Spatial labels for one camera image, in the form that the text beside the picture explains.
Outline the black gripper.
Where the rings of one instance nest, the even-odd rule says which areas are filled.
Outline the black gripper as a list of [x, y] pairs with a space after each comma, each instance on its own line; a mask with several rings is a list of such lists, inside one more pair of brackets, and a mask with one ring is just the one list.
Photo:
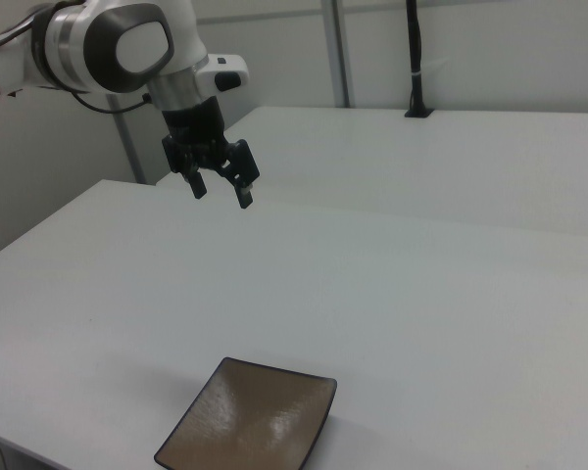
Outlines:
[[193, 196], [207, 194], [200, 167], [214, 169], [234, 188], [239, 206], [246, 210], [253, 203], [253, 183], [260, 171], [246, 140], [227, 142], [224, 119], [216, 97], [191, 108], [164, 111], [169, 134], [162, 140], [172, 172], [181, 172]]

